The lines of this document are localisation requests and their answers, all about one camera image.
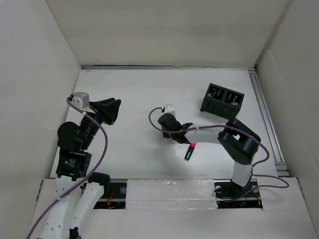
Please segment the red cap black highlighter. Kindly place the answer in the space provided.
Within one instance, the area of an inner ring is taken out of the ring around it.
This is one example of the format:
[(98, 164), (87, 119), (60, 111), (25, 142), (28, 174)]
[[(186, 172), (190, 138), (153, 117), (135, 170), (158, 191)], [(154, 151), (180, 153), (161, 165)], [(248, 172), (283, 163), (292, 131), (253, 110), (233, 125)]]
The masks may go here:
[(192, 156), (192, 154), (193, 154), (193, 152), (195, 150), (195, 147), (196, 147), (196, 143), (192, 143), (192, 144), (189, 145), (189, 148), (188, 148), (188, 150), (186, 152), (186, 155), (184, 157), (185, 161), (189, 161), (191, 159), (191, 156)]

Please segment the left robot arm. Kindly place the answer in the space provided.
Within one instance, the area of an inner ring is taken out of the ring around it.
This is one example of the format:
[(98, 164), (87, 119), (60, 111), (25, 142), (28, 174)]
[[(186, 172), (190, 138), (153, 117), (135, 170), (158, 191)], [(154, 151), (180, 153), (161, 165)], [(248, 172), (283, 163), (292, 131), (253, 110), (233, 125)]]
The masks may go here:
[(92, 155), (87, 151), (98, 131), (108, 143), (103, 124), (113, 125), (121, 100), (109, 98), (92, 102), (87, 93), (77, 92), (66, 100), (83, 115), (80, 124), (68, 121), (57, 132), (59, 159), (56, 169), (54, 202), (44, 211), (49, 214), (40, 235), (42, 239), (79, 239), (96, 203), (112, 190), (108, 174), (98, 173), (99, 159), (89, 170)]

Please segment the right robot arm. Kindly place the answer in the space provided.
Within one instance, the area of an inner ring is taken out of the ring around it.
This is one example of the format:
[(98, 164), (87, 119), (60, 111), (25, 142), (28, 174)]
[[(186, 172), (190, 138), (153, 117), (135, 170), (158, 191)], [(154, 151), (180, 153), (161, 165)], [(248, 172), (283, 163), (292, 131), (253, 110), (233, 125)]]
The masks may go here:
[(174, 115), (165, 113), (159, 119), (164, 137), (173, 139), (180, 144), (212, 143), (220, 144), (234, 160), (233, 175), (229, 183), (215, 192), (224, 199), (242, 197), (249, 189), (252, 164), (259, 145), (253, 140), (261, 141), (238, 119), (229, 120), (224, 127), (194, 129), (193, 123), (181, 124)]

